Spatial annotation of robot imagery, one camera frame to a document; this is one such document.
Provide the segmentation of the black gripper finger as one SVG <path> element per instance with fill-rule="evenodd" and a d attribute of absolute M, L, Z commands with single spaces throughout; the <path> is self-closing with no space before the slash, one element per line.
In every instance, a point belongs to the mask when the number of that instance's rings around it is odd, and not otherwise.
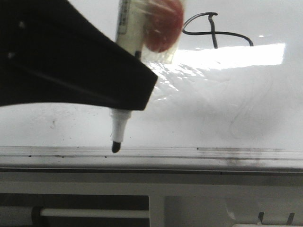
<path fill-rule="evenodd" d="M 0 104 L 145 109 L 157 75 L 66 0 L 0 3 Z"/>

